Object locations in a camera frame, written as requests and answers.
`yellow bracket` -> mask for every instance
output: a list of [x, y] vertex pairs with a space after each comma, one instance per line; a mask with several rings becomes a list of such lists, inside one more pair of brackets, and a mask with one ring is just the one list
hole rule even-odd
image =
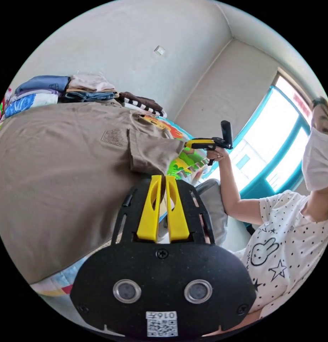
[[190, 233], [185, 219], [182, 201], [179, 196], [177, 181], [173, 176], [166, 176], [167, 223], [170, 242], [188, 239]]
[[212, 140], [212, 139], [195, 139], [195, 140], [189, 140], [189, 141], [185, 144], [185, 146], [186, 146], [186, 147], [189, 147], [189, 148], [192, 148], [191, 146], [192, 146], [193, 144], [214, 145], [215, 142], [214, 142], [214, 140]]
[[162, 176], [152, 176], [137, 236], [141, 240], [157, 242]]

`blue cloth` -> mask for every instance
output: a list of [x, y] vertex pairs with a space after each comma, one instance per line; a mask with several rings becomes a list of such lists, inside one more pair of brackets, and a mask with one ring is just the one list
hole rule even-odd
[[30, 109], [36, 98], [36, 94], [28, 95], [20, 100], [12, 102], [5, 110], [5, 117], [9, 118], [15, 114], [18, 114], [24, 110]]
[[114, 99], [113, 92], [68, 92], [62, 94], [59, 98], [59, 102], [61, 103], [70, 103], [70, 102], [94, 102], [94, 101], [108, 101]]
[[36, 76], [21, 84], [16, 90], [15, 95], [20, 92], [34, 89], [54, 89], [58, 92], [63, 92], [68, 85], [70, 78], [67, 76]]

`folded clothes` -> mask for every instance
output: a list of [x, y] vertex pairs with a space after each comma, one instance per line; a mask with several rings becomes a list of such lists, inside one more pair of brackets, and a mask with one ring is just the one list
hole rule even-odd
[[[78, 88], [68, 88], [66, 90], [66, 93], [70, 93], [70, 92], [87, 92], [86, 89], [78, 89]], [[99, 93], [110, 93], [110, 92], [113, 92], [113, 93], [116, 93], [115, 89], [104, 89], [104, 90], [100, 90]]]
[[67, 76], [35, 76], [27, 82], [21, 84], [16, 90], [15, 95], [18, 96], [22, 92], [35, 89], [54, 89], [63, 92], [69, 83]]
[[71, 102], [95, 102], [95, 101], [108, 101], [114, 99], [114, 92], [66, 92], [59, 98], [60, 103]]
[[155, 116], [163, 116], [163, 115], [161, 115], [162, 112], [156, 112], [154, 109], [152, 110], [152, 112], [150, 112], [148, 110], [144, 110], [142, 108], [139, 108], [139, 107], [137, 107], [137, 106], [135, 106], [133, 104], [129, 104], [127, 102], [123, 102], [122, 103], [122, 107], [125, 107], [125, 108], [128, 108], [128, 109], [132, 109], [132, 110], [137, 110], [137, 111], [139, 111], [141, 113], [144, 113], [144, 114], [150, 115], [150, 116], [153, 116], [153, 115], [155, 115]]
[[161, 110], [161, 111], [157, 111], [151, 107], [148, 107], [148, 106], [145, 106], [144, 104], [142, 104], [141, 102], [139, 101], [133, 101], [133, 100], [130, 100], [126, 97], [121, 97], [121, 93], [119, 94], [119, 98], [118, 98], [118, 101], [122, 104], [122, 106], [126, 107], [126, 104], [128, 105], [132, 105], [132, 109], [142, 109], [146, 112], [146, 114], [149, 114], [149, 115], [155, 115], [155, 116], [161, 116], [163, 118], [166, 118], [167, 117], [167, 114], [165, 113], [164, 110]]
[[9, 118], [33, 107], [56, 104], [57, 102], [58, 95], [56, 94], [31, 94], [12, 102], [5, 110], [5, 117]]
[[160, 112], [163, 110], [163, 107], [161, 107], [159, 104], [157, 104], [154, 100], [147, 99], [146, 97], [135, 96], [129, 92], [120, 93], [120, 101], [124, 102], [123, 101], [124, 98], [127, 98], [127, 99], [132, 100], [132, 101], [140, 102], [144, 106], [152, 108], [157, 112]]
[[71, 76], [69, 88], [92, 90], [100, 92], [107, 89], [115, 89], [102, 75], [79, 73]]
[[14, 95], [11, 97], [10, 103], [20, 100], [21, 98], [32, 95], [32, 94], [55, 94], [55, 95], [60, 95], [61, 93], [57, 90], [54, 89], [33, 89], [33, 90], [24, 90], [19, 93], [18, 96]]

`white face mask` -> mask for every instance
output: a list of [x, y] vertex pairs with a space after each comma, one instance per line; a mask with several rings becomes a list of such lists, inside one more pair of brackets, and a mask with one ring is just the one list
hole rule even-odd
[[308, 191], [328, 187], [328, 136], [315, 128], [306, 144], [302, 171]]

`ceiling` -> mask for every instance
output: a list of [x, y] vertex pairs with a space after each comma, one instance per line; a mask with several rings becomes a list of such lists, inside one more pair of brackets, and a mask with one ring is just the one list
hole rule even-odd
[[283, 69], [297, 78], [299, 85], [312, 98], [327, 95], [317, 76], [304, 58], [287, 40], [262, 21], [222, 2], [215, 2], [226, 17], [233, 37], [254, 46], [278, 61]]

